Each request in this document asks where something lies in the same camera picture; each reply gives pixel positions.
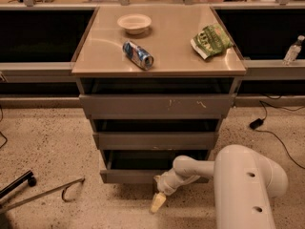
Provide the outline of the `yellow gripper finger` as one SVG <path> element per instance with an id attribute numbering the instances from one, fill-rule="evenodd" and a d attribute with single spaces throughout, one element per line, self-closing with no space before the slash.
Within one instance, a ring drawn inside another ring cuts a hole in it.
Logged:
<path id="1" fill-rule="evenodd" d="M 155 214 L 165 203 L 166 201 L 166 195 L 164 193 L 156 193 L 152 198 L 152 204 L 150 207 L 150 212 L 152 214 Z"/>

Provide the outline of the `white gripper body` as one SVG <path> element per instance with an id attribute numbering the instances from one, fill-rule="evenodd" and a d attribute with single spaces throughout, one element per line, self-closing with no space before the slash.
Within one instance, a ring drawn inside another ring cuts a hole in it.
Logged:
<path id="1" fill-rule="evenodd" d="M 179 187 L 191 184 L 198 179 L 200 179 L 200 176 L 182 176 L 174 169 L 154 177 L 157 191 L 165 196 L 172 195 Z"/>

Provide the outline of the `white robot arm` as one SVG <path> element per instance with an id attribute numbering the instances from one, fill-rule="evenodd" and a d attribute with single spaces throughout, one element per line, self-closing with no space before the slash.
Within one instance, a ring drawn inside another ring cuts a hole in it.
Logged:
<path id="1" fill-rule="evenodd" d="M 276 229 L 270 204 L 283 196 L 288 177 L 275 161 L 242 146 L 229 145 L 214 161 L 178 156 L 171 170 L 156 176 L 151 211 L 157 212 L 179 187 L 200 178 L 213 180 L 217 229 Z"/>

